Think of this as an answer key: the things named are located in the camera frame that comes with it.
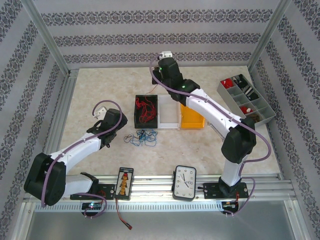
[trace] robotic arm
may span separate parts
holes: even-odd
[[[104,146],[110,147],[111,141],[115,138],[116,132],[123,128],[128,120],[124,114],[120,124],[114,130],[86,140],[88,137],[92,137],[96,134],[105,132],[111,129],[119,121],[120,112],[116,109],[106,109],[105,107],[100,108],[98,111],[99,115],[95,117],[99,119],[93,127],[89,128],[86,133],[76,141],[82,141],[77,146],[71,148],[67,154],[64,154],[56,164],[53,165],[50,177],[48,179],[46,192],[45,192],[45,204],[52,206],[56,204],[62,197],[69,196],[77,193],[89,193],[98,194],[99,191],[99,180],[94,176],[82,172],[76,176],[66,176],[67,173],[77,163],[89,156],[90,154],[99,151]],[[46,155],[44,153],[38,154],[32,163],[29,174],[26,177],[24,184],[24,190],[38,199],[41,199],[42,190],[44,187],[44,181],[46,172],[48,171],[51,163],[56,159],[65,149],[70,146]]]
[[[178,64],[173,59],[170,51],[162,52],[158,60],[158,67],[155,67],[152,72],[162,84],[173,90],[197,95],[206,99],[202,100],[194,96],[186,96],[168,90],[173,100],[180,102],[205,117],[224,140],[221,151],[226,160],[223,173],[219,178],[219,189],[228,198],[234,193],[241,182],[241,166],[257,143],[254,133],[230,119],[235,119],[252,129],[255,129],[254,121],[249,117],[241,119],[212,100],[194,81],[183,79]],[[209,104],[208,101],[214,103],[220,111],[212,104]],[[223,115],[221,111],[230,116],[230,119]]]

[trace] tangled red wires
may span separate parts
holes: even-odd
[[[135,99],[135,105],[137,109],[139,110],[140,108],[142,108],[142,113],[139,117],[139,121],[143,124],[153,120],[157,115],[155,104],[148,100],[147,96],[145,96],[144,98],[145,101],[139,101],[138,97]]]

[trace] red connector wire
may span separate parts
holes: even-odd
[[[145,101],[139,101],[138,97],[135,99],[135,105],[137,109],[142,108],[142,114],[139,117],[139,121],[142,124],[151,121],[156,117],[157,114],[155,104],[148,100],[146,96],[144,98]]]
[[[118,214],[118,217],[119,217],[119,219],[121,220],[121,222],[123,222],[123,224],[124,224],[129,230],[131,230],[131,229],[132,229],[132,226],[131,226],[129,223],[127,223],[125,220],[123,220],[123,218],[122,218],[121,215],[120,215],[120,212],[119,212],[119,209],[118,209],[118,199],[117,199],[117,198],[115,199],[115,207],[116,207],[116,213]]]

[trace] red object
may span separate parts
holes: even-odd
[[[221,81],[221,83],[225,89],[229,89],[234,86],[234,83],[232,82],[231,78],[227,78],[226,80]]]
[[[243,112],[243,114],[248,114],[253,112],[251,108],[247,108],[246,106],[242,106],[240,107],[240,109]]]
[[[142,114],[139,117],[139,121],[140,123],[143,123],[143,124],[151,121],[157,115],[155,104],[152,103],[150,100],[148,100],[147,97],[144,97],[144,98],[146,102],[145,101],[139,102],[138,97],[135,99],[135,104],[137,109],[142,108]]]

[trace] small electronic board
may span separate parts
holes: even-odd
[[[130,199],[133,175],[133,168],[120,167],[114,198],[121,200]]]

